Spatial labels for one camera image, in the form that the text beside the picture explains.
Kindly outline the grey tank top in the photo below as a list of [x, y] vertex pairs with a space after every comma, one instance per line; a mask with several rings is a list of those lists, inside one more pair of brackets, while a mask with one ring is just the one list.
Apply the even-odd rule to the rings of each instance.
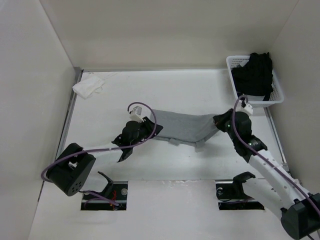
[[156, 109], [154, 113], [151, 121], [156, 119], [163, 127], [154, 139], [174, 146], [192, 146], [198, 152], [219, 131], [214, 124], [214, 114], [191, 115]]

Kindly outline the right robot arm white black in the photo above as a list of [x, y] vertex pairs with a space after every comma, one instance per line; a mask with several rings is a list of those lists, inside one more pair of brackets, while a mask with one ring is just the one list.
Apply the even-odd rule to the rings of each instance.
[[243, 172], [232, 180], [232, 193], [253, 198], [268, 208], [285, 232], [300, 240], [320, 229], [320, 195], [296, 182], [275, 160], [268, 147], [252, 133], [247, 113], [229, 109], [213, 117], [215, 127], [230, 137], [237, 154], [256, 169], [264, 180]]

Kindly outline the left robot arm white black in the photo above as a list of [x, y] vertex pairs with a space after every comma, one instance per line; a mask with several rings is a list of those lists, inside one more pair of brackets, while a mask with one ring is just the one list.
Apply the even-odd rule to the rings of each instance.
[[[130, 120], [111, 143], [115, 145], [113, 151], [120, 150], [118, 162], [125, 161], [133, 153], [137, 145], [156, 137], [163, 126], [144, 117], [141, 122]], [[44, 171], [42, 176], [48, 182], [55, 184], [67, 196], [73, 196], [83, 188], [97, 158], [95, 151], [84, 150], [77, 143], [69, 144], [54, 164]]]

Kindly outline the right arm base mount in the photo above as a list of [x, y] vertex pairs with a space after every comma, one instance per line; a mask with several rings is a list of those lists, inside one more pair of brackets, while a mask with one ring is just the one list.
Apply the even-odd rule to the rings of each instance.
[[218, 209], [220, 211], [264, 211], [265, 207], [254, 198], [246, 195], [243, 189], [243, 184], [247, 180], [255, 178], [254, 174], [247, 171], [236, 175], [232, 180], [216, 182]]

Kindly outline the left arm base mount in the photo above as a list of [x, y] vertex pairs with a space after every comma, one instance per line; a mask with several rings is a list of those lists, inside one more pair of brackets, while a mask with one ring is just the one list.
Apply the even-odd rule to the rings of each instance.
[[106, 180], [106, 185], [100, 192], [91, 190], [94, 195], [84, 192], [80, 209], [82, 211], [126, 211], [129, 182], [113, 181], [103, 172], [97, 173]]

